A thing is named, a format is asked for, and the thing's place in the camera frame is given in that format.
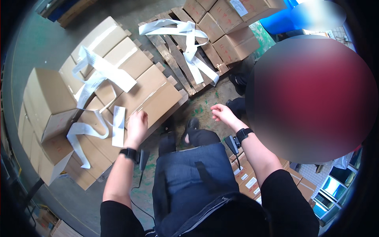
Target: printed label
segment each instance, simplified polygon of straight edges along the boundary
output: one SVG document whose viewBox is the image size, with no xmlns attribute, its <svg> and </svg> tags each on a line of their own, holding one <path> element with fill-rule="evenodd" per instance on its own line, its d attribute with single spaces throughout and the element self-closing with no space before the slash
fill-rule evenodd
<svg viewBox="0 0 379 237">
<path fill-rule="evenodd" d="M 247 175 L 247 174 L 244 174 L 244 175 L 241 177 L 241 179 L 242 179 L 242 180 L 245 180 L 247 177 L 248 177 L 248 175 Z"/>
<path fill-rule="evenodd" d="M 262 196 L 259 196 L 259 198 L 257 198 L 257 202 L 262 205 Z"/>
<path fill-rule="evenodd" d="M 246 8 L 240 2 L 240 0 L 230 0 L 230 4 L 237 11 L 237 13 L 239 14 L 239 16 L 244 16 L 244 15 L 246 15 L 248 13 L 247 10 L 246 10 Z"/>
<path fill-rule="evenodd" d="M 258 187 L 255 191 L 254 191 L 254 194 L 256 195 L 257 193 L 260 192 L 260 188 Z"/>
<path fill-rule="evenodd" d="M 239 172 L 241 172 L 239 168 L 237 168 L 233 173 L 234 175 L 238 175 Z"/>
<path fill-rule="evenodd" d="M 257 179 L 255 177 L 253 177 L 253 178 L 251 178 L 251 180 L 249 182 L 247 182 L 247 184 L 245 184 L 245 186 L 247 188 L 251 188 L 256 182 L 257 182 Z"/>
</svg>

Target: denim apron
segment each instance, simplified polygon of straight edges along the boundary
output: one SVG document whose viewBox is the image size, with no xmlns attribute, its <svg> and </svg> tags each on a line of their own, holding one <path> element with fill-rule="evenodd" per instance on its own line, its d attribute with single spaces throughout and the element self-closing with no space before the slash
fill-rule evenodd
<svg viewBox="0 0 379 237">
<path fill-rule="evenodd" d="M 257 202 L 239 192 L 222 143 L 158 158 L 153 187 L 157 236 L 181 236 L 236 200 L 261 209 Z"/>
</svg>

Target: blue barrel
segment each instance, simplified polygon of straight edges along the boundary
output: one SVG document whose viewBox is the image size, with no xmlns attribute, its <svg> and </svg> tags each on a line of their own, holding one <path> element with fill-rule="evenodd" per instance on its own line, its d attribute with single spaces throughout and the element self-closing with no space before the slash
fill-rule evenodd
<svg viewBox="0 0 379 237">
<path fill-rule="evenodd" d="M 291 11 L 298 5 L 298 2 L 296 0 L 284 0 L 284 3 L 287 5 L 287 9 L 259 20 L 262 26 L 270 34 L 276 35 L 291 30 L 301 29 L 291 21 Z"/>
</svg>

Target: hand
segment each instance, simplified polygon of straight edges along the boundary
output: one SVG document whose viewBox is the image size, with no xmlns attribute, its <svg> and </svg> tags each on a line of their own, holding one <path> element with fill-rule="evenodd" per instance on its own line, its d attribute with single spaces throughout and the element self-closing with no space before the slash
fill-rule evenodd
<svg viewBox="0 0 379 237">
<path fill-rule="evenodd" d="M 212 118 L 216 122 L 224 122 L 232 128 L 234 132 L 238 132 L 242 128 L 248 128 L 248 126 L 239 120 L 226 105 L 216 104 L 211 107 L 211 110 L 213 114 Z"/>
<path fill-rule="evenodd" d="M 128 137 L 124 147 L 137 150 L 147 132 L 147 113 L 145 111 L 134 112 L 128 121 Z"/>
</svg>

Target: black sleeve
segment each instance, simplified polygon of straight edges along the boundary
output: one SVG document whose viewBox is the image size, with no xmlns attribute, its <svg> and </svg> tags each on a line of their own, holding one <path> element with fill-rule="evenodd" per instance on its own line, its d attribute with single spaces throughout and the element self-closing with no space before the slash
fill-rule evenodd
<svg viewBox="0 0 379 237">
<path fill-rule="evenodd" d="M 144 236 L 144 230 L 133 211 L 124 204 L 105 201 L 100 206 L 101 237 Z"/>
<path fill-rule="evenodd" d="M 273 236 L 318 236 L 319 222 L 289 172 L 277 170 L 261 188 L 262 206 L 271 215 Z"/>
</svg>

